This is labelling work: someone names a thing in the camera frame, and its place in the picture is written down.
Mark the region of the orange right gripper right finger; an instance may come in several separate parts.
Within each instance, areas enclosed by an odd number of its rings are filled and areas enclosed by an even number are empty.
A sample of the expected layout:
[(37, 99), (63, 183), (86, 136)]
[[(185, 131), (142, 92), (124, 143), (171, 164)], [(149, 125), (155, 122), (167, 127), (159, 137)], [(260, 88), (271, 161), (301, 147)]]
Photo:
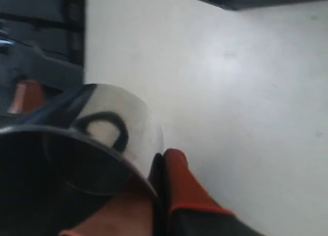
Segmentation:
[(234, 235), (236, 216), (209, 195), (182, 151), (157, 153), (148, 181), (157, 195), (153, 235)]

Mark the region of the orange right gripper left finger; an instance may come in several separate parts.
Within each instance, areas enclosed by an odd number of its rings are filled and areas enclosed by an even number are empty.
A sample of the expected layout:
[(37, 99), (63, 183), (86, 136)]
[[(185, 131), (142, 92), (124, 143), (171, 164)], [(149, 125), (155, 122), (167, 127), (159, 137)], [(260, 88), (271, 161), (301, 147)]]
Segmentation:
[(7, 110), (11, 114), (26, 114), (45, 103), (42, 85), (35, 80), (24, 80), (17, 84), (13, 101)]

